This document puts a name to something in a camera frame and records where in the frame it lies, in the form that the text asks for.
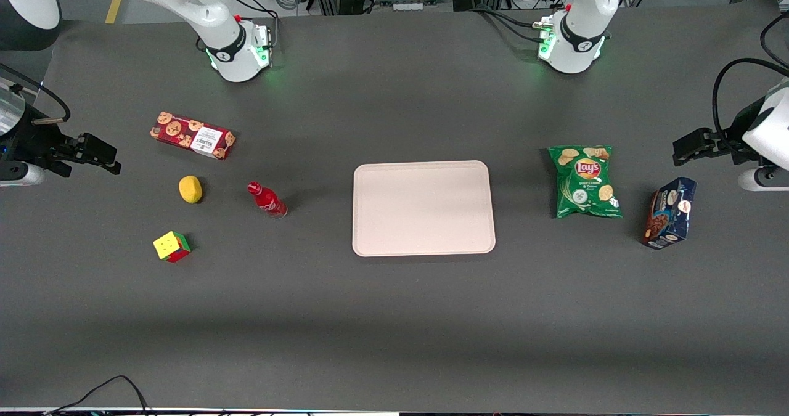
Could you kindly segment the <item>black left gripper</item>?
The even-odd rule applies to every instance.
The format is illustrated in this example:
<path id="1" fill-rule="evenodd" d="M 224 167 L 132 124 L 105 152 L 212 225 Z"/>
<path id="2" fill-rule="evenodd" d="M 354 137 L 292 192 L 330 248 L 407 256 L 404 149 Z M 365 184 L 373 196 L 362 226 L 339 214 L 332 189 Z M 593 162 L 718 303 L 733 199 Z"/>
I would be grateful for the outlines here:
<path id="1" fill-rule="evenodd" d="M 673 142 L 673 163 L 680 167 L 702 158 L 729 157 L 734 165 L 753 161 L 753 149 L 744 141 L 744 133 L 753 124 L 753 118 L 735 118 L 723 128 L 718 118 L 713 118 L 714 132 L 699 128 Z"/>

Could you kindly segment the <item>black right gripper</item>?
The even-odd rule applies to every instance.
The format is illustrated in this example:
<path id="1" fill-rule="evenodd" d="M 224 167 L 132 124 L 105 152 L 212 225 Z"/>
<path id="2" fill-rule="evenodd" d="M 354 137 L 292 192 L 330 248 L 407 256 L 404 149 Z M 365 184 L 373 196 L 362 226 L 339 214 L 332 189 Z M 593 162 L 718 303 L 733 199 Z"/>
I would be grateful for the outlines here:
<path id="1" fill-rule="evenodd" d="M 70 177 L 73 164 L 98 166 L 113 175 L 121 172 L 117 150 L 91 133 L 79 138 L 64 135 L 61 118 L 22 119 L 12 128 L 12 165 L 23 163 L 61 177 Z"/>

